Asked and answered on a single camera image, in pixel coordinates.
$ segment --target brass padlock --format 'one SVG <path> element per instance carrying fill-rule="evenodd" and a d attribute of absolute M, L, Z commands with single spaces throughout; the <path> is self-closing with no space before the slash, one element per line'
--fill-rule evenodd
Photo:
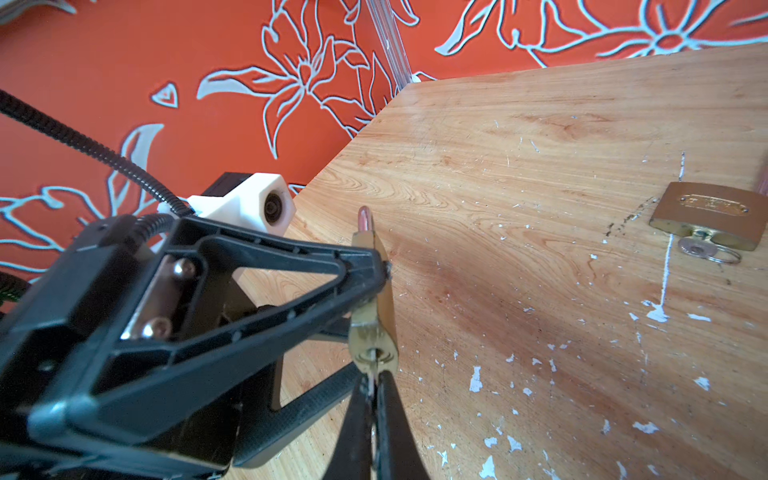
<path fill-rule="evenodd" d="M 650 225 L 683 237 L 680 249 L 718 263 L 739 263 L 738 250 L 755 250 L 768 220 L 768 197 L 722 185 L 672 182 Z M 721 258 L 719 253 L 726 254 Z"/>

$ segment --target padlock body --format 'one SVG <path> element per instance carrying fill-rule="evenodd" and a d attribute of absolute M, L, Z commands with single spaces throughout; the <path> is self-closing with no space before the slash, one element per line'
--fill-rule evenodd
<path fill-rule="evenodd" d="M 722 185 L 672 182 L 656 206 L 650 225 L 682 237 L 705 230 L 712 241 L 755 250 L 768 220 L 768 197 Z"/>

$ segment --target orange wall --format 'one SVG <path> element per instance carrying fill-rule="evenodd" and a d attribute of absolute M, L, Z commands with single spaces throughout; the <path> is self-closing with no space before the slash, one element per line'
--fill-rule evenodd
<path fill-rule="evenodd" d="M 390 0 L 424 80 L 768 41 L 768 0 Z"/>
<path fill-rule="evenodd" d="M 0 88 L 124 148 L 182 197 L 225 171 L 304 185 L 395 93 L 354 0 L 69 3 L 77 13 L 34 7 L 0 26 Z M 151 99 L 169 82 L 177 108 Z M 1 115 L 0 145 L 6 271 L 38 276 L 83 223 L 139 209 L 123 177 Z"/>

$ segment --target flexible black tube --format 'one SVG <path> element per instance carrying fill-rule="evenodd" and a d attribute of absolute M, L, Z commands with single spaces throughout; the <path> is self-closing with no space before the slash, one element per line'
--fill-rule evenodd
<path fill-rule="evenodd" d="M 2 89 L 0 89 L 0 111 L 10 118 L 115 169 L 125 175 L 128 180 L 135 182 L 139 187 L 149 192 L 157 201 L 168 203 L 170 209 L 179 217 L 194 214 L 191 208 L 146 170 L 121 157 L 109 147 L 105 147 L 92 138 L 49 117 Z"/>
<path fill-rule="evenodd" d="M 3 300 L 18 302 L 29 287 L 30 285 L 26 280 L 22 280 L 10 273 L 0 272 L 0 304 L 2 304 Z"/>
<path fill-rule="evenodd" d="M 144 215 L 134 223 L 134 228 L 128 234 L 125 244 L 131 252 L 136 252 L 150 238 L 170 230 L 175 220 L 174 216 L 169 214 Z"/>

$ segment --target wood grain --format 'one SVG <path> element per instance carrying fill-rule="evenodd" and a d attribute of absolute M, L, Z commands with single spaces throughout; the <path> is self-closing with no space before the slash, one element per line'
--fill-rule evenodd
<path fill-rule="evenodd" d="M 304 240 L 349 244 L 372 208 L 433 478 L 478 478 L 490 455 L 498 478 L 766 477 L 768 242 L 719 266 L 647 224 L 671 181 L 753 186 L 766 78 L 754 46 L 411 84 L 298 196 L 288 236 Z M 289 296 L 303 281 L 242 284 Z M 297 347 L 283 398 L 348 361 Z M 231 477 L 320 478 L 345 408 Z"/>

